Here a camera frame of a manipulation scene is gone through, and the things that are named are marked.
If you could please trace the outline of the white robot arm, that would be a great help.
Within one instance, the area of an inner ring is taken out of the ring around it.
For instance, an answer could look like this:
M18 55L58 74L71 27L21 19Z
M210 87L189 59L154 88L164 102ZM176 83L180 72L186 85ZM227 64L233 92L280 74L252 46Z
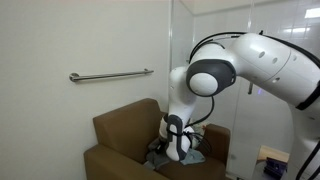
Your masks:
M167 156L183 160L191 141L188 124L200 97L213 97L240 76L285 101L292 113L294 142L285 180L319 180L320 67L319 59L292 43L243 33L225 47L213 41L197 44L189 64L169 76L169 110L159 134Z

